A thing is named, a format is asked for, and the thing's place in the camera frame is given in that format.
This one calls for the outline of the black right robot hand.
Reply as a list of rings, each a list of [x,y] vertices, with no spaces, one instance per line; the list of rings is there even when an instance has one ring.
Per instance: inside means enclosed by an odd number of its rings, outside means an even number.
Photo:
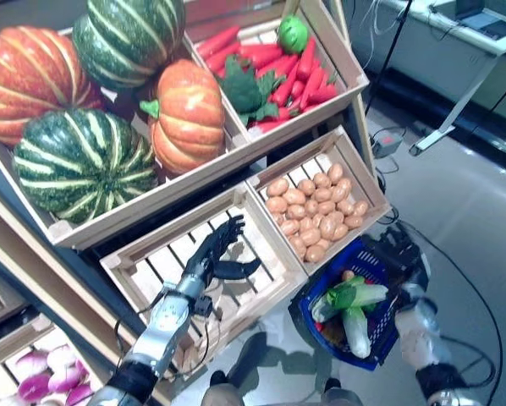
[[[408,281],[422,268],[421,248],[401,222],[386,227],[374,240],[373,250],[394,281]]]

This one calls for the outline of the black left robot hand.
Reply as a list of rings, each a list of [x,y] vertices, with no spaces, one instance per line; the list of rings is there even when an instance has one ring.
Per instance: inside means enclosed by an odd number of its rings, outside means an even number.
[[[183,275],[199,277],[207,288],[213,278],[237,281],[255,273],[261,265],[258,258],[246,263],[221,259],[227,248],[236,243],[238,237],[243,234],[244,226],[244,216],[238,215],[230,217],[216,228],[189,258]]]

